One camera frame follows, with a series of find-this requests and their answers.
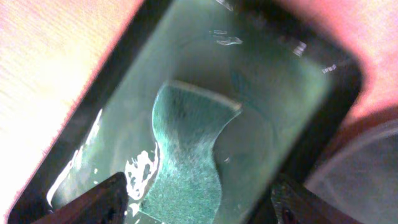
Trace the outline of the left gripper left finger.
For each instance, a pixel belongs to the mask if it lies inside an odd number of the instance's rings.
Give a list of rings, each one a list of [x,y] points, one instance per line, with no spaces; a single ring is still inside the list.
[[[128,205],[126,186],[125,174],[117,172],[33,224],[123,224]]]

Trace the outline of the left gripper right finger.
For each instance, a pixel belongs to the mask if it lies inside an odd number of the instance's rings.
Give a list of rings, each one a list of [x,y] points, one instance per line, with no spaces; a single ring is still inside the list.
[[[362,224],[283,174],[271,186],[271,203],[279,223]]]

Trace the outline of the green scouring sponge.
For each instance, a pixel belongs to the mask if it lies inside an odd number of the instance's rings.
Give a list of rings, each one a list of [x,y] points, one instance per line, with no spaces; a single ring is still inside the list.
[[[241,112],[241,103],[217,92],[165,82],[152,109],[159,169],[140,211],[164,223],[213,223],[222,198],[213,148]]]

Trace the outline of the round black tray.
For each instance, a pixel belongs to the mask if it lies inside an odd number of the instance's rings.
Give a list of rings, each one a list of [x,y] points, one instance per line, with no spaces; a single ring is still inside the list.
[[[397,121],[354,138],[317,167],[305,186],[362,223],[397,224]]]

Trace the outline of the black rectangular water tray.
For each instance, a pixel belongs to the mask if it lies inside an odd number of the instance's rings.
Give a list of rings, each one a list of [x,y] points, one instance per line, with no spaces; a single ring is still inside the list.
[[[361,86],[344,50],[273,2],[146,1],[6,222],[33,223],[122,172],[124,222],[164,223],[140,207],[159,169],[152,109],[169,80],[242,105],[213,148],[213,223],[274,223],[271,182],[306,178]]]

